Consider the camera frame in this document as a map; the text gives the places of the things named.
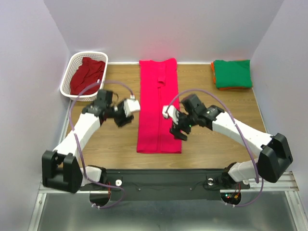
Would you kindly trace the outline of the bright pink t shirt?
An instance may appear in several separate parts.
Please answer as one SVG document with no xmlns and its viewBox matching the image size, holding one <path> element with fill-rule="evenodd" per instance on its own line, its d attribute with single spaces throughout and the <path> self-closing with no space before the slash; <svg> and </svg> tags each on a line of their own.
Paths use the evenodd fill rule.
<svg viewBox="0 0 308 231">
<path fill-rule="evenodd" d="M 139 61 L 141 71 L 141 110 L 137 152 L 144 154 L 180 154 L 181 140 L 169 132 L 172 120 L 165 119 L 163 106 L 179 93 L 177 60 Z"/>
</svg>

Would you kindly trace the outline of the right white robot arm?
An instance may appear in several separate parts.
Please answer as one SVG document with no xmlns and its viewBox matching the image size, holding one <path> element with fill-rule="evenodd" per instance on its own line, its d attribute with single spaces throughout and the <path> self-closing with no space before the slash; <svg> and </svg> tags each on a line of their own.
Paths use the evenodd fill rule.
<svg viewBox="0 0 308 231">
<path fill-rule="evenodd" d="M 225 187 L 232 188 L 238 182 L 249 179 L 276 183 L 292 164 L 293 157 L 284 135 L 271 135 L 254 129 L 232 117 L 226 108 L 216 105 L 206 107 L 196 94 L 188 95 L 181 104 L 185 112 L 173 105 L 165 105 L 162 110 L 163 117 L 172 120 L 170 133 L 175 139 L 187 140 L 191 128 L 200 126 L 218 132 L 247 149 L 249 161 L 234 162 L 224 168 L 220 181 Z"/>
</svg>

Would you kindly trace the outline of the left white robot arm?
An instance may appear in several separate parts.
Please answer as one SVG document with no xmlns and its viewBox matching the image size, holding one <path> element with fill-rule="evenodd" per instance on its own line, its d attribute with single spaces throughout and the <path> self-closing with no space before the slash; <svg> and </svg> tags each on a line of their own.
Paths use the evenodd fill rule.
<svg viewBox="0 0 308 231">
<path fill-rule="evenodd" d="M 68 135 L 52 151 L 45 151 L 42 155 L 43 186 L 76 193 L 87 184 L 97 190 L 107 185 L 103 168 L 86 166 L 82 150 L 105 120 L 111 118 L 118 127 L 123 127 L 140 111 L 134 94 L 117 105 L 113 105 L 112 98 L 112 91 L 99 90 L 96 99 L 82 109 Z"/>
</svg>

